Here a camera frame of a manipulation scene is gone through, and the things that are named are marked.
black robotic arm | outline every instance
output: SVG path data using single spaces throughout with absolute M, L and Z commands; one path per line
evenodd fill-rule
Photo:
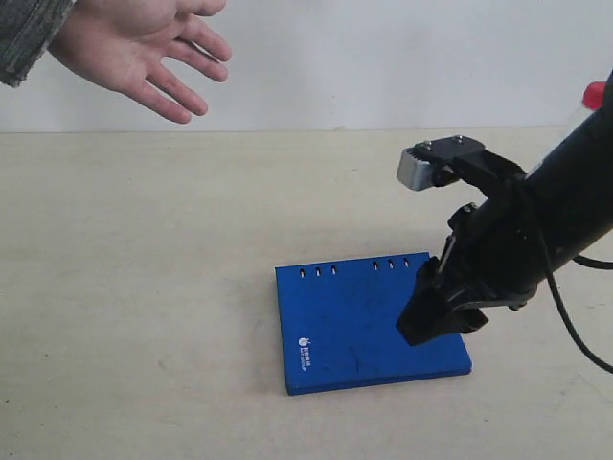
M 464 181 L 487 197 L 449 220 L 440 258 L 417 275 L 397 328 L 410 345 L 442 334 L 471 333 L 488 319 L 487 307 L 518 311 L 547 280 L 571 336 L 601 368 L 613 366 L 580 340 L 557 291 L 554 272 L 568 262 L 610 269 L 580 253 L 613 228 L 613 73 L 602 107 L 531 172 L 455 136 L 425 141 L 401 156 L 397 178 L 421 191 Z

white table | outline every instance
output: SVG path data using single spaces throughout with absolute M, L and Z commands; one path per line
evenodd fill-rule
M 274 267 L 438 253 L 481 195 L 396 168 L 454 133 L 0 136 L 0 458 L 610 459 L 613 376 L 544 286 L 465 336 L 469 376 L 285 395 Z M 462 133 L 527 169 L 556 140 Z M 613 359 L 611 275 L 558 279 Z

blue box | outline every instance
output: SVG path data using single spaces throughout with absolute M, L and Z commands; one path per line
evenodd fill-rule
M 277 267 L 288 395 L 469 374 L 472 363 L 458 333 L 411 347 L 396 329 L 428 258 Z

sweater cuff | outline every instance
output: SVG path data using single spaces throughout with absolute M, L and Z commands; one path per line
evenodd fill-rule
M 0 37 L 0 81 L 23 82 L 64 24 L 76 0 L 17 0 L 6 7 L 10 32 Z

logo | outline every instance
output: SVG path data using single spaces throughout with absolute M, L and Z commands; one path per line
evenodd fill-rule
M 300 346 L 300 364 L 305 372 L 307 367 L 310 367 L 310 350 L 308 349 L 310 339 L 301 337 L 298 339 L 298 345 Z

